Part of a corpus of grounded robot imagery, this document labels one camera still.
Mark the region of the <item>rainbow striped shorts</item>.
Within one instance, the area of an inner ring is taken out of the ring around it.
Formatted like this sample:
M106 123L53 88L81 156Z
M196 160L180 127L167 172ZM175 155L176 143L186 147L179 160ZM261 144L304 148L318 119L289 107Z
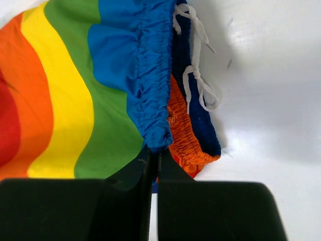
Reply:
M221 147L186 1L46 1L1 28L1 179L105 179L169 150L191 177Z

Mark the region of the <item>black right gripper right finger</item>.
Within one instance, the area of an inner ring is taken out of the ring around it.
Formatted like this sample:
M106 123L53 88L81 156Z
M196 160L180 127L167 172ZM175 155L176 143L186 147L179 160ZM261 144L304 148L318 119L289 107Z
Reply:
M158 156L159 240L286 240L274 197L262 183L195 181L169 151Z

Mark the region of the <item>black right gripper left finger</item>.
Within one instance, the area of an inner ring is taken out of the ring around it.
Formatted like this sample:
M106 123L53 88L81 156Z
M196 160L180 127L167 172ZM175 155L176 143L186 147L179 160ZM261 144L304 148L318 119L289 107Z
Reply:
M148 240L150 158L106 179L1 181L1 240Z

